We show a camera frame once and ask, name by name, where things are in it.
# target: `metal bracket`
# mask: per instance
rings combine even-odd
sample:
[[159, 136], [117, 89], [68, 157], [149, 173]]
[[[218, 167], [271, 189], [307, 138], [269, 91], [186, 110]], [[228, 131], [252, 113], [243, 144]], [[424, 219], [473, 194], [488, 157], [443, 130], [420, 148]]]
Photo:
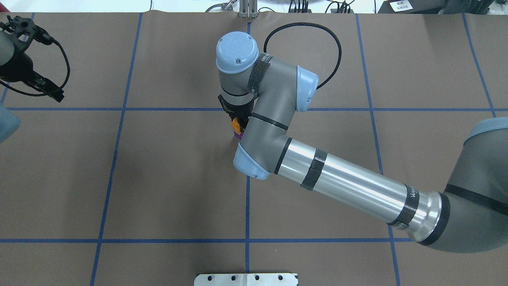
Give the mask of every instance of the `metal bracket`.
[[258, 16], [258, 0], [240, 0], [240, 18], [256, 18]]
[[194, 286], [298, 286], [298, 274], [201, 274]]

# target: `orange object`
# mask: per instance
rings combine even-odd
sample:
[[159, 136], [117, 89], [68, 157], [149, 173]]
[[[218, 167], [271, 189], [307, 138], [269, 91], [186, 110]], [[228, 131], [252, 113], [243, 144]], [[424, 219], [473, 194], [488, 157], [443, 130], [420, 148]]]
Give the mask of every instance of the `orange object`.
[[233, 130], [236, 132], [236, 134], [240, 135], [242, 134], [242, 131], [240, 129], [240, 124], [238, 123], [238, 120], [236, 117], [231, 121], [231, 127], [233, 127]]

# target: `metal plate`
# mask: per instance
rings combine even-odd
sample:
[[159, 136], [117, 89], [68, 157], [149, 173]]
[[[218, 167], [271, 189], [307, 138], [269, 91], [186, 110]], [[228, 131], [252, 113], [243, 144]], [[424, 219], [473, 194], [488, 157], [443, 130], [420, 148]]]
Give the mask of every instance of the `metal plate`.
[[253, 273], [253, 274], [201, 274], [194, 286], [298, 286], [298, 274]]

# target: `silver aluminum tube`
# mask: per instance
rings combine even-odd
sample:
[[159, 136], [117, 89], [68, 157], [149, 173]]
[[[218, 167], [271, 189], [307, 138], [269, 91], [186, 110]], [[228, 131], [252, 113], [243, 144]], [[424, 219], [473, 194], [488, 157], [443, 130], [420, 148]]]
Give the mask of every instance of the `silver aluminum tube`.
[[[316, 148], [293, 139], [277, 174], [302, 185], [315, 154]], [[408, 197], [405, 184], [331, 154], [327, 154], [313, 190], [386, 223], [399, 217]], [[439, 193], [419, 193], [415, 215], [405, 229], [409, 237], [416, 242], [426, 239], [437, 225], [440, 210]]]
[[[293, 139], [278, 175], [301, 185], [314, 159], [315, 151], [316, 148]], [[331, 154], [327, 155], [314, 190], [386, 223], [397, 218], [407, 195], [404, 184]]]

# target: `white label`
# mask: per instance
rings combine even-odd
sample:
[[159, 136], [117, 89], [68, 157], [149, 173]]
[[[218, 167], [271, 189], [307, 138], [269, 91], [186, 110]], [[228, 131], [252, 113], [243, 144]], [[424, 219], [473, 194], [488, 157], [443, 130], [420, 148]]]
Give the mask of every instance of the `white label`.
[[411, 6], [411, 3], [409, 3], [409, 0], [390, 2], [390, 5], [392, 6], [393, 11], [395, 11], [395, 12], [406, 11], [406, 10], [412, 9], [412, 6]]

